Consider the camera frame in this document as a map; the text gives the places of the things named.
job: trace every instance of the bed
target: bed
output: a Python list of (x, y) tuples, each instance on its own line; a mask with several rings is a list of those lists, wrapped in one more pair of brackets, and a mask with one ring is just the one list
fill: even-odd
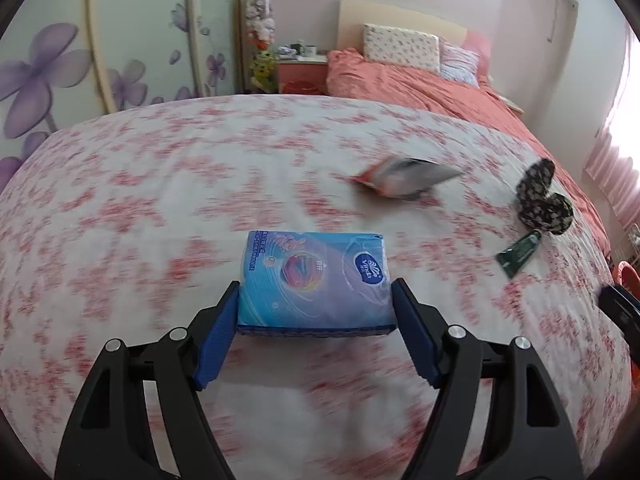
[[(349, 176), (389, 153), (466, 170), (418, 203)], [(539, 153), (478, 124), (329, 96), (232, 96), (134, 108), (52, 134), (0, 200), (0, 406), (50, 474), (105, 341), (157, 340), (238, 279), (247, 230), (377, 232), (393, 277), (475, 336), (526, 335), (547, 366), (587, 470), (629, 402), (629, 355), (594, 292), (610, 282), (584, 215), (512, 281), (494, 255), (526, 232), (514, 186)], [(566, 193), (562, 184), (554, 191)], [(157, 395), (161, 464), (176, 472)], [(484, 383), (464, 457), (484, 434)], [(436, 392), (398, 331), (350, 339), (237, 336), (200, 394), (238, 478), (397, 479)]]
[[(375, 23), (434, 34), (480, 55), (479, 88), (443, 79), (427, 70), (368, 62), (363, 51), (363, 24)], [(488, 81), (491, 45), (476, 31), (422, 12), (367, 0), (341, 0), (337, 49), (328, 56), (328, 92), (338, 97), (398, 104), (495, 128), (524, 140), (540, 156), (553, 159)], [(611, 245), (591, 200), (556, 163), (556, 177), (586, 218), (598, 246), (609, 256)]]

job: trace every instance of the tissue package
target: tissue package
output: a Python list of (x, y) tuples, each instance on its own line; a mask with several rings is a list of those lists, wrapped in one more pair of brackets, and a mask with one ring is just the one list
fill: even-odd
[(382, 236), (249, 232), (238, 332), (348, 336), (395, 327)]

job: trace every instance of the green plush toy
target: green plush toy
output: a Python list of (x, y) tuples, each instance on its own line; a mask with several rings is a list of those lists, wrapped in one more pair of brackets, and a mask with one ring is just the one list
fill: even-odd
[(276, 60), (271, 50), (261, 50), (251, 64), (251, 83), (266, 94), (276, 93), (278, 85), (274, 81)]

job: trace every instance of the metal screw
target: metal screw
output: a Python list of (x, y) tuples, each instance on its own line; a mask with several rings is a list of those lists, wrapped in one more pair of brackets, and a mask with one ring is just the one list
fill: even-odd
[(451, 325), (447, 332), (449, 332), (449, 335), (451, 337), (454, 337), (456, 339), (462, 339), (464, 336), (466, 336), (466, 330), (460, 325)]
[(187, 337), (187, 331), (182, 327), (174, 328), (173, 330), (171, 330), (171, 332), (169, 332), (169, 337), (174, 341), (182, 341), (185, 337)]
[(119, 339), (109, 339), (107, 344), (104, 346), (104, 349), (107, 352), (115, 352), (120, 348), (120, 340)]
[(516, 338), (516, 346), (526, 350), (527, 348), (531, 348), (531, 342), (526, 337), (518, 336)]

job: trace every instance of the headboard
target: headboard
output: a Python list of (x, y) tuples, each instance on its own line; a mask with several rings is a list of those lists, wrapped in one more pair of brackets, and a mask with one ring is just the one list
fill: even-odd
[(457, 46), (462, 46), (467, 34), (464, 27), (416, 10), (378, 4), (368, 0), (340, 0), (336, 49), (341, 50), (352, 46), (362, 52), (363, 23), (419, 30), (440, 36)]

